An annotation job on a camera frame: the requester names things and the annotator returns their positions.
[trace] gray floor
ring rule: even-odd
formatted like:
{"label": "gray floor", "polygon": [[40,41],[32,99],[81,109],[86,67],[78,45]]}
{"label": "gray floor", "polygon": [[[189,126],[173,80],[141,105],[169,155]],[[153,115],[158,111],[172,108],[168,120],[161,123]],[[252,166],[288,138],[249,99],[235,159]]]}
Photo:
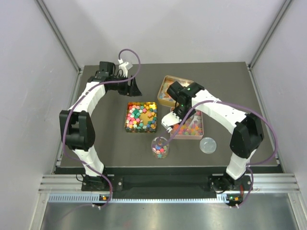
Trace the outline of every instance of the gray floor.
{"label": "gray floor", "polygon": [[298,230],[288,196],[256,195],[225,204],[109,204],[102,210],[49,203],[41,230]]}
{"label": "gray floor", "polygon": [[[130,70],[134,73],[137,65]],[[98,66],[85,66],[79,95],[85,89],[86,81],[95,75]],[[92,114],[96,132],[95,149],[105,166],[225,166],[229,164],[231,135],[220,124],[206,115],[204,133],[217,142],[216,152],[204,154],[199,148],[199,140],[173,140],[170,153],[165,159],[155,159],[151,153],[151,141],[164,132],[158,126],[156,134],[126,133],[124,130],[127,103],[157,102],[157,94],[166,75],[193,80],[211,94],[223,101],[237,103],[260,113],[260,107],[245,63],[184,63],[184,64],[144,64],[137,76],[137,84],[143,93],[140,97],[127,97],[117,92],[107,92]],[[158,123],[169,112],[169,107],[158,105]],[[272,154],[268,134],[251,162],[259,162]],[[267,165],[276,165],[273,160]],[[81,166],[79,162],[63,157],[61,167]]]}

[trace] metal corner post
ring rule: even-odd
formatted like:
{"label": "metal corner post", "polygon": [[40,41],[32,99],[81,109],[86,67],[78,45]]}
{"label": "metal corner post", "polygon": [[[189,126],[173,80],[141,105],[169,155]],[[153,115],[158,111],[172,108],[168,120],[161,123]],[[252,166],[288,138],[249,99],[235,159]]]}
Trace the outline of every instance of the metal corner post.
{"label": "metal corner post", "polygon": [[62,48],[64,49],[67,57],[71,61],[71,64],[76,69],[77,72],[80,72],[81,68],[79,67],[75,57],[73,56],[71,50],[69,49],[63,35],[61,34],[57,24],[55,23],[54,19],[52,18],[47,6],[45,5],[43,0],[34,0],[38,7],[40,8],[41,12],[43,13],[44,17],[46,18],[50,28],[54,32],[55,36],[57,37],[59,43],[61,44]]}
{"label": "metal corner post", "polygon": [[271,24],[268,32],[266,33],[264,39],[262,40],[260,46],[258,47],[258,49],[257,49],[255,55],[253,56],[250,64],[248,65],[251,69],[255,66],[256,62],[258,61],[258,59],[261,55],[261,53],[263,52],[264,48],[268,44],[269,40],[271,39],[273,33],[275,32],[277,26],[281,22],[284,14],[286,13],[287,9],[289,9],[292,2],[293,2],[293,0],[285,0],[283,2],[283,5],[281,6],[280,10],[278,11],[276,18],[274,19],[273,23]]}

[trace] white backdrop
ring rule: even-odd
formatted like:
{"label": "white backdrop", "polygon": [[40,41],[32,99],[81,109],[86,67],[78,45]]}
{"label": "white backdrop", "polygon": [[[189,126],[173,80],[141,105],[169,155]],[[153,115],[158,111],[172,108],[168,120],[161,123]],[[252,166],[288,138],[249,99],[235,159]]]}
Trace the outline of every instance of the white backdrop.
{"label": "white backdrop", "polygon": [[254,67],[286,170],[307,204],[307,1],[295,0]]}
{"label": "white backdrop", "polygon": [[283,0],[45,0],[80,66],[116,61],[122,48],[143,63],[250,62]]}
{"label": "white backdrop", "polygon": [[33,0],[0,2],[0,229],[27,230],[76,71]]}

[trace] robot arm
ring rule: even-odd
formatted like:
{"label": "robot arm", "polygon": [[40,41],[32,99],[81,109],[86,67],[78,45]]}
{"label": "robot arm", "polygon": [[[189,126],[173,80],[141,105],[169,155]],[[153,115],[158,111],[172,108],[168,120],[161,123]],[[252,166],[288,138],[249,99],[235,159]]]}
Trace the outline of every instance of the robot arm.
{"label": "robot arm", "polygon": [[162,125],[169,132],[174,124],[181,123],[193,106],[207,100],[214,102],[199,104],[196,109],[219,122],[232,134],[230,149],[233,153],[224,176],[227,177],[229,185],[233,185],[245,174],[246,165],[263,140],[260,119],[254,114],[246,114],[228,105],[218,103],[219,99],[195,82],[186,88],[178,82],[174,82],[170,85],[167,93],[177,102],[175,109],[162,119]]}
{"label": "robot arm", "polygon": [[[96,72],[95,76],[90,77],[84,92],[80,96],[81,98],[86,95],[86,97],[84,97],[74,109],[66,133],[66,145],[77,154],[82,162],[86,162],[86,164],[83,164],[85,167],[85,174],[91,177],[96,177],[98,174],[90,170],[88,166],[99,173],[103,173],[104,171],[104,165],[99,160],[97,152],[94,148],[95,131],[91,121],[92,112],[99,100],[109,90],[116,90],[119,92],[119,94],[127,96],[142,95],[136,85],[135,79],[130,81],[130,85],[128,85],[128,82],[109,83],[105,85],[101,84],[102,82],[106,81],[120,81],[127,79],[128,70],[132,67],[132,64],[129,62],[123,62],[121,59],[118,61],[120,64],[118,69],[122,70],[121,76],[114,76],[114,63],[100,62],[99,71]],[[61,139],[63,139],[64,127],[69,112],[69,110],[62,110],[59,115]]]}

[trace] plastic container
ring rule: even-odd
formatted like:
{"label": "plastic container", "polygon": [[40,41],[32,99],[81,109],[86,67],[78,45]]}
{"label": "plastic container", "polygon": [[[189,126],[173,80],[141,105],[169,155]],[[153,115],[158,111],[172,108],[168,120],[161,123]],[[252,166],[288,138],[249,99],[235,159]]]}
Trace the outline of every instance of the plastic container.
{"label": "plastic container", "polygon": [[[174,125],[173,130],[170,132],[170,136],[176,131],[179,124]],[[196,110],[196,113],[186,120],[185,124],[181,127],[180,131],[174,137],[174,139],[180,140],[200,140],[203,137],[203,120],[202,112]]]}
{"label": "plastic container", "polygon": [[157,159],[163,159],[167,157],[169,153],[169,144],[164,145],[167,139],[164,137],[156,137],[152,141],[152,152]]}
{"label": "plastic container", "polygon": [[158,102],[161,105],[165,105],[165,106],[168,106],[168,107],[175,106],[175,101],[166,92],[167,89],[169,88],[169,86],[172,83],[174,83],[175,81],[178,81],[184,87],[187,87],[188,85],[193,83],[193,81],[191,81],[191,80],[172,77],[172,76],[165,76],[165,78],[162,82],[162,85],[160,87],[159,93],[158,93]]}
{"label": "plastic container", "polygon": [[[138,110],[139,115],[135,115],[133,113],[135,110]],[[155,133],[157,131],[158,125],[157,113],[158,107],[156,102],[129,102],[126,110],[125,119],[126,132]]]}
{"label": "plastic container", "polygon": [[212,138],[203,138],[200,141],[200,149],[204,153],[211,154],[214,153],[216,150],[216,142]]}

